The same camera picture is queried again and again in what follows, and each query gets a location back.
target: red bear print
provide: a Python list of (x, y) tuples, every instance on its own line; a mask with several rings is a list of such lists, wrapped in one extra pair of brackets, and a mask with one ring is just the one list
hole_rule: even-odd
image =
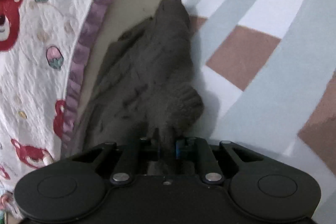
[(65, 107), (65, 100), (57, 100), (55, 104), (56, 116), (54, 119), (54, 132), (61, 139), (63, 135), (63, 119), (64, 113), (62, 108)]
[(11, 177), (8, 175), (8, 173), (6, 172), (6, 170), (4, 169), (4, 167), (2, 167), (1, 165), (0, 165), (0, 176), (2, 176), (6, 180), (10, 180), (11, 179)]
[(19, 7), (23, 0), (0, 0), (0, 51), (10, 50), (20, 30)]
[(53, 158), (46, 149), (37, 148), (31, 145), (24, 146), (15, 139), (11, 139), (11, 142), (15, 146), (19, 160), (31, 168), (38, 169), (53, 161)]

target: purple ruffle trim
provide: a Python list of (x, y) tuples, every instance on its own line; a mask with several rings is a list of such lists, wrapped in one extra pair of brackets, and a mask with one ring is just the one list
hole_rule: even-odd
[(71, 149), (70, 141), (74, 138), (73, 128), (77, 118), (84, 69), (111, 1), (93, 0), (73, 53), (67, 86), (66, 107), (64, 109), (62, 154), (64, 151)]

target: checkered sheet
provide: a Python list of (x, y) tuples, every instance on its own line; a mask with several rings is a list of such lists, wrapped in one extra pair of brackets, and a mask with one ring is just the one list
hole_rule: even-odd
[(336, 223), (336, 1), (182, 1), (205, 104), (191, 134), (309, 173), (322, 190), (314, 220)]

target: brown square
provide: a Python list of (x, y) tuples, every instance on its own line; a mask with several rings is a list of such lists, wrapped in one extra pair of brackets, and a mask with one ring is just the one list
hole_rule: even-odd
[(336, 175), (336, 74), (316, 109), (299, 132), (302, 139)]
[(245, 90), (279, 42), (277, 37), (237, 25), (207, 66)]
[(191, 35), (196, 33), (206, 22), (207, 18), (205, 17), (198, 17), (198, 16), (190, 16), (190, 32)]

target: dark gray garment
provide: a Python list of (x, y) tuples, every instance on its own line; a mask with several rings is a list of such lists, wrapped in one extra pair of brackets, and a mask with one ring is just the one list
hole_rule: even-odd
[(181, 0), (162, 0), (154, 18), (110, 45), (75, 129), (71, 154), (157, 132), (165, 161), (174, 157), (175, 138), (203, 111), (201, 97), (190, 85), (189, 25)]

